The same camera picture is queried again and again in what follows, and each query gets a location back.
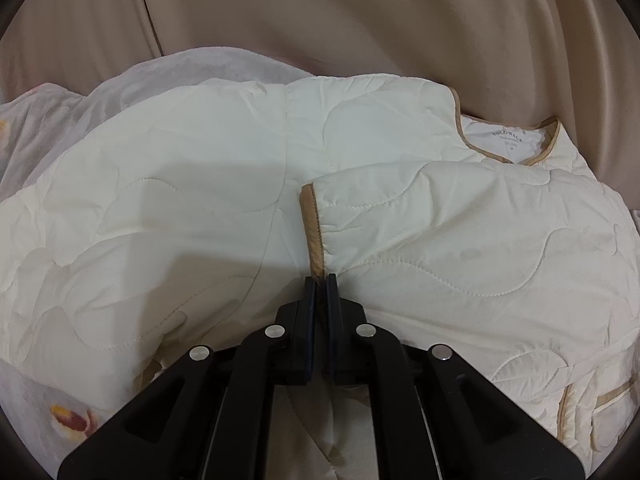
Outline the cream quilted jacket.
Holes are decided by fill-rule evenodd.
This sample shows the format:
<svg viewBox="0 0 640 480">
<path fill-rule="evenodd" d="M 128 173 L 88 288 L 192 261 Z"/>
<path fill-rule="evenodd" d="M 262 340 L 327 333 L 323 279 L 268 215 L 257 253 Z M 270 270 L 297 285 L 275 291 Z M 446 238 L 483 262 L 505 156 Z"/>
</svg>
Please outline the cream quilted jacket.
<svg viewBox="0 0 640 480">
<path fill-rule="evenodd" d="M 1 205 L 1 359 L 95 415 L 335 275 L 454 347 L 593 472 L 639 405 L 639 233 L 555 118 L 390 75 L 210 80 L 90 131 Z"/>
</svg>

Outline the grey floral fleece blanket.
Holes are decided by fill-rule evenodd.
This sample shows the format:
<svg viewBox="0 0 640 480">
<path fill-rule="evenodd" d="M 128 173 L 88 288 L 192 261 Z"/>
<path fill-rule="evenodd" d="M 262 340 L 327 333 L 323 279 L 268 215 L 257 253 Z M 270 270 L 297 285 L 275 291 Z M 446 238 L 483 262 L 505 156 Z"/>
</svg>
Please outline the grey floral fleece blanket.
<svg viewBox="0 0 640 480">
<path fill-rule="evenodd" d="M 8 198 L 34 183 L 66 148 L 102 122 L 172 88 L 212 78 L 288 84 L 307 75 L 265 55 L 214 47 L 139 63 L 88 96 L 40 84 L 1 107 L 1 196 Z M 2 363 L 2 478 L 55 478 L 63 458 L 107 417 Z"/>
</svg>

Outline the beige fabric backdrop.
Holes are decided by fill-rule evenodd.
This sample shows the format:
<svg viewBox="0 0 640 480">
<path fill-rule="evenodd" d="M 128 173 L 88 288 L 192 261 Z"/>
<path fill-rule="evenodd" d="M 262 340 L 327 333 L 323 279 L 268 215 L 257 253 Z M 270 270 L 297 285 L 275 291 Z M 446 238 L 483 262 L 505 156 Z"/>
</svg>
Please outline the beige fabric backdrop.
<svg viewBox="0 0 640 480">
<path fill-rule="evenodd" d="M 558 116 L 597 177 L 638 206 L 639 38 L 616 0 L 24 0 L 1 37 L 1 88 L 86 94 L 196 47 L 317 75 L 433 79 L 507 124 Z"/>
</svg>

